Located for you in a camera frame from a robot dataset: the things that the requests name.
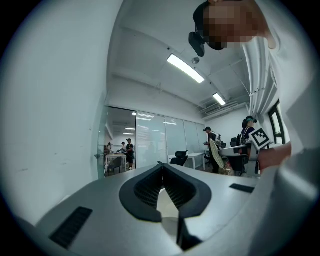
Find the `glass door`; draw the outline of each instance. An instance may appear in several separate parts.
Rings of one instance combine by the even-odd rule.
[[[108,120],[109,107],[104,106],[102,109],[101,120],[99,124],[99,134],[98,134],[98,146],[95,158],[97,159],[97,169],[98,169],[98,179],[105,176],[105,134],[106,134],[106,123]]]
[[[166,119],[164,116],[138,112],[136,116],[136,166],[156,165],[158,161],[168,163],[166,141]]]

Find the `glass partition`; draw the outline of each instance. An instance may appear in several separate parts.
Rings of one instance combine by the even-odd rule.
[[[197,125],[195,122],[184,121],[186,147],[188,154],[200,153]]]
[[[165,117],[137,112],[136,116],[136,167],[168,163]]]
[[[208,146],[204,145],[204,143],[208,140],[208,135],[204,131],[205,125],[197,123],[196,129],[197,129],[197,133],[198,133],[200,152],[205,152],[205,150],[208,149]]]
[[[186,151],[187,144],[184,121],[166,116],[165,128],[169,158],[173,158],[177,151]]]

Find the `black slot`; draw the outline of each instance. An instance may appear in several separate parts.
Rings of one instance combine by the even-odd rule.
[[[240,191],[250,193],[250,194],[255,190],[255,188],[252,186],[245,186],[245,185],[240,185],[240,184],[235,184],[235,183],[232,184],[230,186],[230,188],[235,189],[235,190],[240,190]]]
[[[68,249],[92,212],[92,209],[78,207],[50,236],[50,239]]]

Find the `ceiling light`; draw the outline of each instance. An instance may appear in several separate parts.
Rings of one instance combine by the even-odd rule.
[[[220,97],[218,93],[214,94],[213,97],[221,104],[221,106],[226,105],[225,101]]]
[[[177,56],[171,54],[167,59],[169,63],[176,66],[178,69],[182,70],[184,73],[192,77],[199,84],[202,83],[205,79],[199,75],[192,67],[190,67],[187,63],[179,59]]]
[[[167,125],[174,125],[174,126],[176,126],[177,125],[177,123],[173,123],[173,122],[163,122],[164,124],[167,124]]]
[[[146,117],[146,118],[154,118],[154,115],[148,115],[148,114],[138,114],[140,117]]]
[[[139,119],[139,120],[145,120],[145,121],[151,121],[151,119],[141,118],[141,117],[137,117],[136,119]]]

